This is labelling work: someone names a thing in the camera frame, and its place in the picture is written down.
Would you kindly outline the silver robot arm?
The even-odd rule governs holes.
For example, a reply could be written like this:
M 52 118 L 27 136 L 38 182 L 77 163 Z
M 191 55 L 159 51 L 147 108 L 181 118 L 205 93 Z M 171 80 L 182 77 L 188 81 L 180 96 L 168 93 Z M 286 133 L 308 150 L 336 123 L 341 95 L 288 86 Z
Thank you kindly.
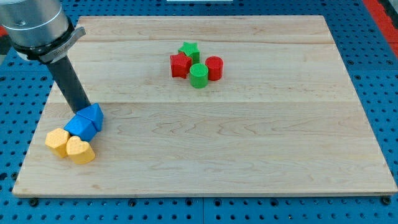
M 26 60 L 55 63 L 83 37 L 59 0 L 1 0 L 1 25 L 14 48 Z

